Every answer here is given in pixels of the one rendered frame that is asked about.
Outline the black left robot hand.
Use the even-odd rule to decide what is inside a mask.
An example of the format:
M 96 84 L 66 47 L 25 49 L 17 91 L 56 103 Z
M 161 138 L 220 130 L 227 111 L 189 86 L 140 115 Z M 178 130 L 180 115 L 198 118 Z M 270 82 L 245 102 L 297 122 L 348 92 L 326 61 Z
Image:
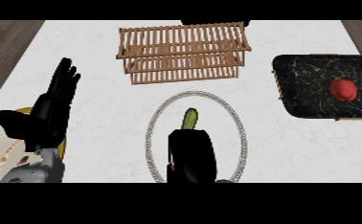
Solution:
M 63 57 L 51 75 L 48 91 L 38 97 L 31 113 L 0 110 L 0 126 L 9 138 L 25 141 L 26 152 L 54 148 L 62 143 L 79 78 L 72 60 Z

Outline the red bell pepper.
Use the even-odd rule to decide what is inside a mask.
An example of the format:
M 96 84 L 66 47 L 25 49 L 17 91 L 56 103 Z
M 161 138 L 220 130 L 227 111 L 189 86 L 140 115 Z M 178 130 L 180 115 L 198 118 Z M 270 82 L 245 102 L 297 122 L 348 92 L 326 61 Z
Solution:
M 329 82 L 329 93 L 337 101 L 353 101 L 356 99 L 356 85 L 353 81 L 332 77 Z

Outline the black marble cutting board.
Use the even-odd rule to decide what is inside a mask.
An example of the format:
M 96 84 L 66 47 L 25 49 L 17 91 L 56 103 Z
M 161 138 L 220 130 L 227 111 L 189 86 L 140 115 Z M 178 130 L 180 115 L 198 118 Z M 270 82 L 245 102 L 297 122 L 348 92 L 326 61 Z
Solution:
M 288 114 L 303 119 L 362 119 L 362 55 L 279 55 L 273 58 L 279 98 Z M 350 80 L 356 99 L 331 95 L 334 77 Z

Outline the wooden slatted tiered shelf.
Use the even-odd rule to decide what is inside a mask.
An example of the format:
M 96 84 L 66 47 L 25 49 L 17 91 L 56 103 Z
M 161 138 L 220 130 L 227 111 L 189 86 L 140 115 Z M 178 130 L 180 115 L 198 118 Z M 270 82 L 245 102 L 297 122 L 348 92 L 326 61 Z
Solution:
M 245 66 L 245 22 L 118 29 L 118 52 L 133 85 L 236 78 Z

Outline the green cucumber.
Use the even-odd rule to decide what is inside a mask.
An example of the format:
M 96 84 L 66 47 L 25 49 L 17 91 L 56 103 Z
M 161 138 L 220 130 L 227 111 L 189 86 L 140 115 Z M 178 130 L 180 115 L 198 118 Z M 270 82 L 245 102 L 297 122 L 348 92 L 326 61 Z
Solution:
M 198 122 L 198 111 L 195 108 L 189 108 L 183 114 L 181 129 L 193 129 Z

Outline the white oval beaded-rim placemat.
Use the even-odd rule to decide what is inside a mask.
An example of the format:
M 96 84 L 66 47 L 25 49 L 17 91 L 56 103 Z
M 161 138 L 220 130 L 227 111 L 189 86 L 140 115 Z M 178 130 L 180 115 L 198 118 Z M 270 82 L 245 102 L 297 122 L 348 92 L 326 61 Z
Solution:
M 196 130 L 205 130 L 214 147 L 215 180 L 239 182 L 246 164 L 246 134 L 238 113 L 229 103 L 204 91 L 184 91 L 158 106 L 146 132 L 146 162 L 152 179 L 167 183 L 168 135 L 181 129 L 184 111 L 198 111 Z

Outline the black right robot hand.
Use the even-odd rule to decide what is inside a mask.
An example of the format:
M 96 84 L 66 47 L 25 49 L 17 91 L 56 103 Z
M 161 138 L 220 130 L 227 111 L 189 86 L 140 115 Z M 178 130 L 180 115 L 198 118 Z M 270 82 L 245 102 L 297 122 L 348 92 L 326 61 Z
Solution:
M 168 183 L 212 183 L 215 179 L 214 147 L 205 130 L 176 129 L 168 135 Z

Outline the yellow-rimmed pale plate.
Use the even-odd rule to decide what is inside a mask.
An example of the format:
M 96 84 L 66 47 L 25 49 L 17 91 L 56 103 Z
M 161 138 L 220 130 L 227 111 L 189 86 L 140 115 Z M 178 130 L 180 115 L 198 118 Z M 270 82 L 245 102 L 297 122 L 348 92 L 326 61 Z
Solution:
M 0 179 L 13 168 L 25 164 L 32 165 L 41 161 L 43 157 L 40 155 L 25 151 L 23 140 L 10 139 L 0 126 Z

